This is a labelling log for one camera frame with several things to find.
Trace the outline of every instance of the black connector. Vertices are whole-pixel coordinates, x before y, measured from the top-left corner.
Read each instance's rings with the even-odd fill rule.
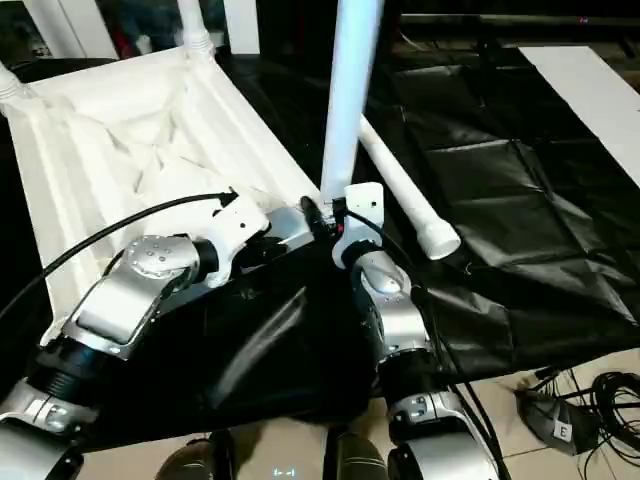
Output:
[[[59,337],[40,352],[27,382],[65,402],[93,407],[104,401],[105,389],[122,363],[72,338]]]

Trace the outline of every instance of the black cable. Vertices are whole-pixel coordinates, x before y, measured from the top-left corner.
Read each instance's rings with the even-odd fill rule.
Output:
[[[412,279],[412,283],[417,285],[418,288],[424,290],[424,288],[422,287],[422,283],[419,280],[420,277],[417,274],[417,269],[413,264],[413,262],[411,261],[411,258],[391,236],[389,236],[378,225],[376,225],[375,223],[373,223],[372,221],[363,217],[360,214],[352,212],[351,210],[348,210],[348,209],[345,209],[344,214],[350,217],[353,217],[356,220],[359,220],[360,222],[364,223],[374,232],[378,233],[388,244],[390,244],[395,250],[396,255],[399,256],[405,263],[405,265],[402,265],[402,267],[404,267],[407,270],[407,275],[409,275],[409,278]],[[433,320],[433,325],[435,325],[435,318],[433,318],[432,315],[428,316],[427,318],[431,318],[431,320]],[[437,333],[437,330],[434,333],[434,340],[435,340],[435,343],[442,344],[445,346],[445,349],[449,354],[449,358],[451,359],[451,362],[453,363],[453,366],[456,370],[457,376],[459,376],[460,378],[464,378],[464,371],[462,369],[462,366],[460,365],[460,362],[458,361],[457,354],[454,352],[451,345],[449,345],[449,343],[439,333]],[[465,386],[465,389],[469,392],[469,396],[471,397],[471,400],[473,401],[476,408],[478,409],[478,412],[480,413],[480,416],[482,417],[486,426],[480,422],[480,419],[478,418],[476,413],[473,411],[473,409],[467,402],[466,398],[464,398],[458,386],[455,383],[451,382],[449,387],[456,395],[458,395],[458,397],[460,397],[460,403],[462,404],[463,409],[465,410],[471,422],[474,424],[474,426],[482,436],[484,442],[486,443],[487,447],[491,451],[491,454],[493,455],[496,465],[498,467],[498,473],[500,477],[503,480],[508,480],[511,478],[511,476],[509,475],[507,466],[504,463],[502,449],[500,447],[498,435],[493,427],[493,423],[491,422],[491,419],[489,418],[487,411],[482,405],[482,402],[480,402],[480,399],[476,395],[473,387],[467,381],[463,381],[462,383]]]
[[[115,267],[116,264],[120,261],[120,259],[122,258],[122,255],[124,255],[124,250],[120,250],[118,253],[114,255],[114,257],[111,260],[109,260],[109,263],[104,269],[104,272],[102,272],[103,277],[106,277],[111,273],[111,270],[113,270],[113,267]]]
[[[235,195],[235,193],[205,193],[201,195],[191,195],[189,197],[178,198],[176,200],[171,200],[165,203],[161,203],[160,205],[142,210],[141,212],[133,214],[130,217],[120,220],[119,222],[116,222],[113,225],[106,227],[97,233],[94,233],[90,237],[82,240],[80,243],[71,247],[69,250],[56,258],[53,262],[47,265],[38,276],[34,277],[22,290],[20,290],[18,294],[13,297],[13,299],[2,309],[2,311],[0,311],[0,323],[2,323],[4,317],[22,299],[22,297],[31,292],[40,282],[46,279],[49,275],[51,275],[58,268],[64,265],[69,259],[73,258],[85,248],[90,247],[104,237],[111,235],[113,232],[116,232],[121,228],[126,227],[127,225],[130,225],[134,222],[137,222],[138,220],[148,217],[149,215],[153,215],[154,213],[166,210],[168,208],[172,208],[185,203],[200,202],[203,200],[218,199],[225,201],[232,199],[233,197],[235,197]]]
[[[600,420],[600,429],[608,435],[607,443],[626,463],[640,467],[640,429],[634,424],[640,421],[626,421],[620,412],[616,400],[624,395],[640,400],[640,376],[632,373],[608,372],[598,375],[589,392],[591,411]],[[620,444],[636,452],[632,454],[621,449]]]

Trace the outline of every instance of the silver metal joint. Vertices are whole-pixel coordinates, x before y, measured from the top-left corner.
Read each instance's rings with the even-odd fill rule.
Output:
[[[56,434],[74,432],[92,423],[97,416],[96,411],[51,397],[24,379],[0,405],[0,423],[13,418]]]
[[[498,480],[491,451],[455,393],[441,391],[411,395],[392,405],[388,415],[391,422],[405,422],[412,426],[455,418],[467,428],[468,432],[454,429],[438,435],[425,434],[422,438],[406,442],[418,463],[422,478]]]
[[[125,249],[120,264],[80,301],[62,333],[127,360],[162,301],[191,285],[199,267],[191,239],[140,237]]]
[[[389,355],[426,348],[428,333],[411,299],[411,281],[384,251],[370,252],[356,263],[356,303],[374,329],[380,361]]]

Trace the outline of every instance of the floor tile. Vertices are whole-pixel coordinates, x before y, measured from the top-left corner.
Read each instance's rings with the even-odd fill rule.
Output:
[[[515,455],[505,460],[513,480],[583,480],[578,470],[585,455],[570,457],[553,449]],[[588,480],[615,480],[606,459],[596,454],[589,462]]]
[[[609,466],[611,467],[611,471],[613,472],[616,480],[638,480],[638,478],[640,478],[640,467],[629,465],[608,445],[604,445],[602,450],[607,457],[607,461],[609,462]]]
[[[234,439],[242,437],[234,430]],[[325,428],[281,418],[266,422],[255,440],[238,480],[274,478],[277,472],[284,472],[283,478],[291,478],[287,472],[294,472],[296,478],[322,479]]]
[[[193,438],[171,438],[90,453],[77,480],[153,480],[164,461]]]
[[[528,452],[545,446],[531,434],[518,416],[513,390],[527,377],[530,377],[530,373],[522,372],[473,382],[472,385],[498,434],[504,456]],[[473,405],[466,389],[461,386],[460,390]]]
[[[593,379],[605,372],[630,372],[640,375],[640,349],[635,348],[624,352],[612,353],[601,358],[583,363],[573,368],[576,381],[581,389],[591,387]],[[563,373],[566,381],[570,381],[568,373]],[[571,382],[571,391],[575,386]]]

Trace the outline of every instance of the black cable bundle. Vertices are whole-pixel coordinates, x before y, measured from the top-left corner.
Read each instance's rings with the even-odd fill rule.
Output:
[[[589,409],[600,420],[603,440],[626,463],[640,467],[640,419],[625,420],[621,411],[640,407],[640,376],[633,373],[608,372],[598,375],[588,391]],[[633,403],[618,403],[622,397],[633,398]],[[587,457],[583,478],[587,478],[587,465],[597,448]]]

